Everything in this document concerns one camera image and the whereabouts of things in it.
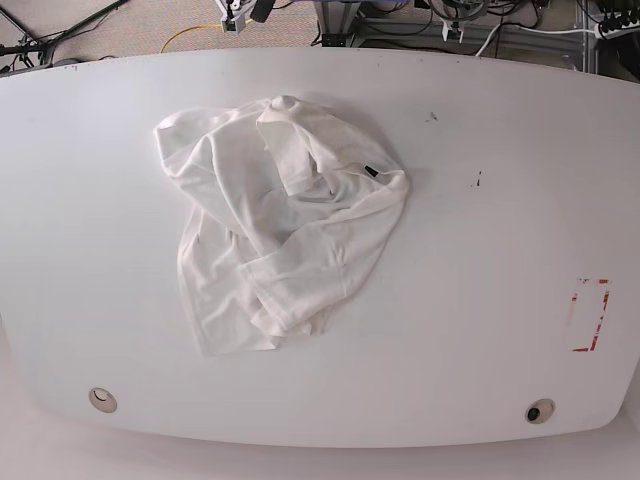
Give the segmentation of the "right table grommet hole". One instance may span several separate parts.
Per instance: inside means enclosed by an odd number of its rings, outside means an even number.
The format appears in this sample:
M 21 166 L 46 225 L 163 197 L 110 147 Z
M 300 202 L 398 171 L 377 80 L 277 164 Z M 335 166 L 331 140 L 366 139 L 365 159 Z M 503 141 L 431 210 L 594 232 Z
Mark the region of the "right table grommet hole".
M 525 419 L 530 424 L 539 425 L 547 422 L 554 412 L 555 402 L 552 399 L 539 399 L 526 409 Z

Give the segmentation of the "white power strip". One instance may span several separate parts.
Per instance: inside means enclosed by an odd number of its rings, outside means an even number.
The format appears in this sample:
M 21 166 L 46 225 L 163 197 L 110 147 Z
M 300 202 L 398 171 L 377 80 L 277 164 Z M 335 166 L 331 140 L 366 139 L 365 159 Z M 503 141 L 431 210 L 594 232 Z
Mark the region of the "white power strip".
M 605 15 L 595 28 L 598 39 L 613 39 L 631 33 L 639 32 L 639 10 L 611 12 Z

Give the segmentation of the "white printed T-shirt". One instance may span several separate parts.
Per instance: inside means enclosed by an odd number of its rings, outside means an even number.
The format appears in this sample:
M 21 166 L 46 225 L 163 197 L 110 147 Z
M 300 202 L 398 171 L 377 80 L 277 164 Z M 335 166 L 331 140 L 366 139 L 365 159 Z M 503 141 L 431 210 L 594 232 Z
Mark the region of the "white printed T-shirt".
M 207 356 L 321 331 L 366 282 L 409 192 L 378 142 L 292 96 L 178 112 L 154 135 L 165 175 L 192 205 L 177 277 Z

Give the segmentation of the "aluminium frame stand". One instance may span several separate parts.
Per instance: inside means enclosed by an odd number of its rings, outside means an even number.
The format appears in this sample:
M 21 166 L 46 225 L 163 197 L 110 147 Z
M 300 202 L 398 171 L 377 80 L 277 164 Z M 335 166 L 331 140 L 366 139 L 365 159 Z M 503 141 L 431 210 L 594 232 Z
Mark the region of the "aluminium frame stand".
M 326 1 L 314 4 L 324 47 L 384 48 L 549 63 L 597 74 L 593 21 L 575 1 Z M 464 26 L 445 42 L 442 23 Z

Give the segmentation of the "left table grommet hole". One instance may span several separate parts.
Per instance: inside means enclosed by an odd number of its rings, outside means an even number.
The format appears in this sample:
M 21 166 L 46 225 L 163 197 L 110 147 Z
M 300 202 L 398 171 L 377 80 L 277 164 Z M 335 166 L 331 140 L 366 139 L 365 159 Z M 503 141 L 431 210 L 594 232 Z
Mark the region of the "left table grommet hole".
M 88 398 L 91 405 L 102 413 L 111 414 L 117 410 L 116 398 L 103 388 L 92 388 L 88 393 Z

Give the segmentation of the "red tape rectangle marking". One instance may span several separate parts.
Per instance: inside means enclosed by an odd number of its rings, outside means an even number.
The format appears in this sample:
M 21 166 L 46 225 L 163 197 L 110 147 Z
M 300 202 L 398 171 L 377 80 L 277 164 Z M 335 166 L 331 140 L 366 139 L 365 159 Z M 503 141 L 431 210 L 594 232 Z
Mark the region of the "red tape rectangle marking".
M 608 279 L 579 278 L 569 310 L 567 342 L 572 352 L 595 350 L 611 290 Z

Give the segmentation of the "table grommet hole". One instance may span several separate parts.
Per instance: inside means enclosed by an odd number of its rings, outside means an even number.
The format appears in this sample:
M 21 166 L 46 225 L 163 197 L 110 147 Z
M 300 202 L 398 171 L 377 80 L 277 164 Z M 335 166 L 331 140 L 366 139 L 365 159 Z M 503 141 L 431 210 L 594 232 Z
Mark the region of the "table grommet hole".
M 116 398 L 103 388 L 92 388 L 88 393 L 88 398 L 91 405 L 102 413 L 111 414 L 117 410 Z
M 526 409 L 525 419 L 530 424 L 539 425 L 547 422 L 554 412 L 555 402 L 552 399 L 539 399 Z

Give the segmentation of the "black tripod stand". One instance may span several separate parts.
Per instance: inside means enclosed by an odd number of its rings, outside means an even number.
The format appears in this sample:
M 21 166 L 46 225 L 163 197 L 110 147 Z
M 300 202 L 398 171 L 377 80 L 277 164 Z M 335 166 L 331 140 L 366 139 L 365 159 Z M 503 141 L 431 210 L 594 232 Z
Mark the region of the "black tripod stand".
M 1 66 L 1 76 L 53 67 L 55 52 L 59 46 L 94 31 L 109 15 L 127 3 L 127 0 L 114 1 L 71 27 L 45 35 L 35 34 L 9 10 L 1 7 L 1 18 L 21 33 L 21 38 L 16 45 L 1 45 L 1 58 L 11 58 L 10 62 Z

